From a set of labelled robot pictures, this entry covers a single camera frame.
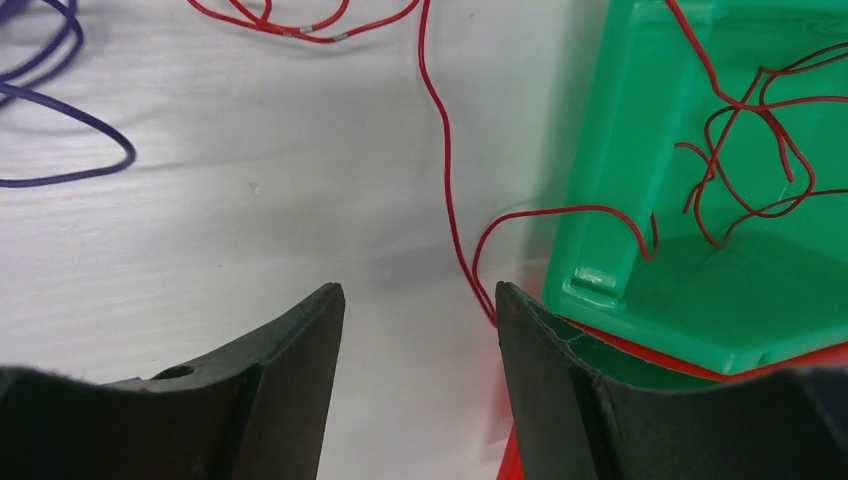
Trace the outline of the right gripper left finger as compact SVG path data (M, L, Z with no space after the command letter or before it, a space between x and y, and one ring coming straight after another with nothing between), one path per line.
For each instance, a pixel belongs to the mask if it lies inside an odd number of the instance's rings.
M345 297L290 310L149 379L95 385L1 370L5 479L313 479Z

